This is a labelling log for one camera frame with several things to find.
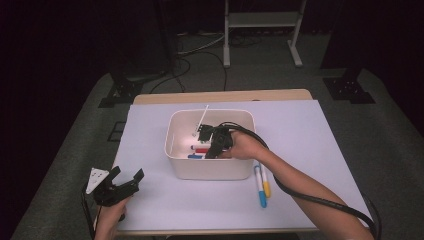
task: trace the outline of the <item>dark curtain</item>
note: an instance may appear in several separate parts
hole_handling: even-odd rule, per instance
[[[359,65],[374,73],[424,136],[422,29],[412,1],[345,0],[321,67]]]
[[[10,239],[105,69],[83,4],[2,3],[0,238]]]

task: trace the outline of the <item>white stick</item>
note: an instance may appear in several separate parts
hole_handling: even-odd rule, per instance
[[[197,124],[196,130],[194,130],[193,137],[195,137],[197,135],[197,131],[199,131],[199,127],[202,124],[203,118],[205,117],[205,114],[206,114],[206,111],[208,110],[208,108],[209,108],[209,105],[206,105],[205,111],[203,111],[203,115],[200,118],[200,122],[199,122],[199,124]]]

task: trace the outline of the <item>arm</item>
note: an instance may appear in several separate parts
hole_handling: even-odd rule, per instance
[[[95,240],[114,239],[119,218],[125,213],[125,205],[130,198],[128,197],[111,207],[101,207],[97,217]]]
[[[265,165],[285,186],[296,192],[324,198],[346,205],[341,198],[321,183],[292,167],[286,161],[262,146],[254,138],[235,131],[233,147],[222,157],[256,159]],[[329,239],[373,239],[371,233],[354,216],[320,204],[293,198],[302,211]]]

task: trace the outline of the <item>marker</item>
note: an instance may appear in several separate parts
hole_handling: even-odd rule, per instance
[[[268,177],[266,176],[266,168],[262,164],[259,164],[259,166],[261,166],[262,184],[264,186],[265,196],[269,198],[271,197],[271,188],[269,187]]]
[[[258,190],[259,190],[259,201],[261,202],[261,206],[263,208],[266,208],[266,196],[265,196],[264,188],[262,186],[261,172],[258,165],[256,165],[254,168],[255,168],[255,175],[256,175],[256,183],[258,185]]]
[[[211,144],[210,143],[204,143],[204,144],[193,144],[191,145],[191,149],[192,150],[196,150],[198,148],[210,148]]]
[[[194,150],[195,153],[207,153],[209,151],[209,148],[196,148]]]
[[[187,156],[187,158],[191,158],[191,159],[202,159],[203,158],[203,155],[196,155],[196,154],[189,154],[188,156]]]

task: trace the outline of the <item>gray floor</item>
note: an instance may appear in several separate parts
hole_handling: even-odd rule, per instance
[[[297,46],[302,68],[293,65],[285,43],[288,37],[267,37],[249,48],[231,49],[226,90],[308,89],[319,100],[359,188],[380,212],[382,239],[422,239],[423,138],[390,98],[383,83],[366,70],[359,82],[376,104],[332,100],[322,78],[340,76],[342,71],[319,69],[329,35],[300,36]],[[182,46],[189,50],[210,40],[183,37]],[[222,57],[222,48],[207,51]],[[191,69],[180,77],[186,92],[223,90],[224,71],[214,56],[196,54],[186,59]],[[183,72],[185,67],[182,62],[175,73]],[[159,81],[145,84],[143,93]],[[98,108],[111,86],[110,76],[105,75],[93,88],[13,239],[89,239],[80,205],[81,187],[91,167],[110,168],[119,143],[108,142],[107,138],[115,122],[126,120],[129,109],[128,104]],[[154,93],[180,91],[176,81],[169,81]],[[319,232],[302,233],[300,237],[325,239]]]

